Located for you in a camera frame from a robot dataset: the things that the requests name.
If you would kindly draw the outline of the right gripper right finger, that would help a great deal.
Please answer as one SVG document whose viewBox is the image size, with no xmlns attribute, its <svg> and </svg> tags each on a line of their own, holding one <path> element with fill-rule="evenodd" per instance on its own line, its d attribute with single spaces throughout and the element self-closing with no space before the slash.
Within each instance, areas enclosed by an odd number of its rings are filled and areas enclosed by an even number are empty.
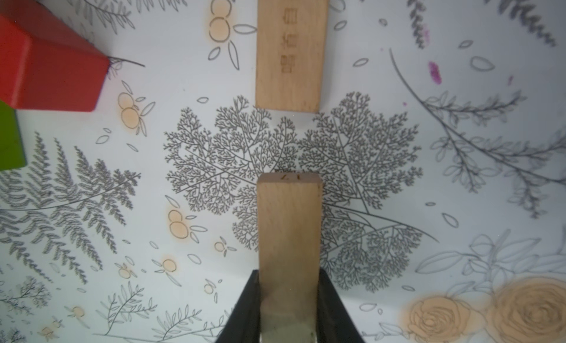
<svg viewBox="0 0 566 343">
<path fill-rule="evenodd" d="M 316 330 L 318 343 L 364 343 L 324 269 L 319 272 Z"/>
</svg>

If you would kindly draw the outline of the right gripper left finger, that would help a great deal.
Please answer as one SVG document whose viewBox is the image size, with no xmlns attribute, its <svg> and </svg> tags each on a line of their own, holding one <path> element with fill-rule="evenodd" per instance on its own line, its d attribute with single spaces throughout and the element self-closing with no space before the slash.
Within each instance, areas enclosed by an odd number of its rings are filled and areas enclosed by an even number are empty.
<svg viewBox="0 0 566 343">
<path fill-rule="evenodd" d="M 216 343 L 259 343 L 260 302 L 259 271 L 256 269 L 251 273 Z"/>
</svg>

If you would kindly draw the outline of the green wooden block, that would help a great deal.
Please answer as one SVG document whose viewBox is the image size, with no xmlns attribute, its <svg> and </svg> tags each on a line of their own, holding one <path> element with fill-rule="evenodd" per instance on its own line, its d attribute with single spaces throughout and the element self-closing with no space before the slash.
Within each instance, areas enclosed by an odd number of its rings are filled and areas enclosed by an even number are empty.
<svg viewBox="0 0 566 343">
<path fill-rule="evenodd" d="M 1 102 L 1 171 L 23 168 L 27 165 L 16 111 Z"/>
</svg>

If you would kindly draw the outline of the natural block with engraved numbers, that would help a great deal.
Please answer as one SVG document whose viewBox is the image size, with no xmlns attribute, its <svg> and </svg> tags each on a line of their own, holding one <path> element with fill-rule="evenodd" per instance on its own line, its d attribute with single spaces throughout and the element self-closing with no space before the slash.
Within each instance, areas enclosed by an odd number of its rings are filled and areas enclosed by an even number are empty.
<svg viewBox="0 0 566 343">
<path fill-rule="evenodd" d="M 317 113 L 329 0 L 258 0 L 255 103 Z"/>
</svg>

